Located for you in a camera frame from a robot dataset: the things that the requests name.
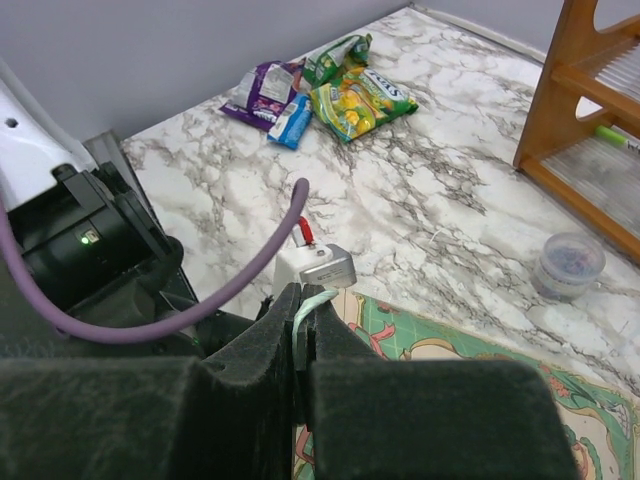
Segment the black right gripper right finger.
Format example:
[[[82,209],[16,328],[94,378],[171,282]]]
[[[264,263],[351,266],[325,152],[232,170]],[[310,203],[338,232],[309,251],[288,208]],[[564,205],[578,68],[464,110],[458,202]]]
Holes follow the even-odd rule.
[[[552,395],[514,360],[387,360],[305,286],[292,331],[318,479],[575,479]]]

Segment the printed paper bag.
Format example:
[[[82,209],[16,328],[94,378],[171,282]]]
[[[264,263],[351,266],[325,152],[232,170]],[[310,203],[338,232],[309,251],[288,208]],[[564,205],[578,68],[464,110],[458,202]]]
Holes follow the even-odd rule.
[[[618,391],[372,297],[297,434],[297,479],[635,479],[639,405]]]

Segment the small green snack packet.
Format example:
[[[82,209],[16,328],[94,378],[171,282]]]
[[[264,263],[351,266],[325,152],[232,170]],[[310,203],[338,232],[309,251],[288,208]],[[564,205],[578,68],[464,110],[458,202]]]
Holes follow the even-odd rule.
[[[369,33],[354,34],[317,49],[306,58],[302,77],[316,88],[350,70],[367,66],[372,40]]]

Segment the blue snack packet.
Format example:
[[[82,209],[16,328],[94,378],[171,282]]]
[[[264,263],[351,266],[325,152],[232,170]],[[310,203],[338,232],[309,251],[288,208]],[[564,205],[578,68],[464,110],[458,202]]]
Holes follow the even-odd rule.
[[[268,131],[267,139],[291,150],[296,150],[311,122],[312,114],[310,96],[298,93]]]

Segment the purple snack packet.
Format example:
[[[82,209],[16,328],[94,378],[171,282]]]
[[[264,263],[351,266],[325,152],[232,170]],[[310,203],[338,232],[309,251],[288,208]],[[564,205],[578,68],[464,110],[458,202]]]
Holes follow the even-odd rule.
[[[247,72],[219,110],[268,132],[296,97],[305,58],[298,62],[264,62]]]

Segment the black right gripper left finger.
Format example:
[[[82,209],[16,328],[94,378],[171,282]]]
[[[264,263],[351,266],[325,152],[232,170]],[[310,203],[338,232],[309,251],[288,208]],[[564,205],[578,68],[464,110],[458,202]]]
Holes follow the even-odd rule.
[[[288,479],[302,290],[195,357],[5,359],[5,479]]]

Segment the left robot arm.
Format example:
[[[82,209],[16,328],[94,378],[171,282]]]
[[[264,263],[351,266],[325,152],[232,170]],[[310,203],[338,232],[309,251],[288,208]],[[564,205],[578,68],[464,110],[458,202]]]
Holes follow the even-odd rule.
[[[196,300],[184,249],[138,192],[116,147],[97,157],[1,69],[1,214],[39,290],[87,327],[127,329]]]

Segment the yellow green Fox's candy bag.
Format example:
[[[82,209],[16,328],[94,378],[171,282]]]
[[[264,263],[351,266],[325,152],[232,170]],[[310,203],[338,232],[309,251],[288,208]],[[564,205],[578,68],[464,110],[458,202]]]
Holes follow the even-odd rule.
[[[313,89],[310,98],[314,114],[344,143],[418,109],[405,90],[368,67]]]

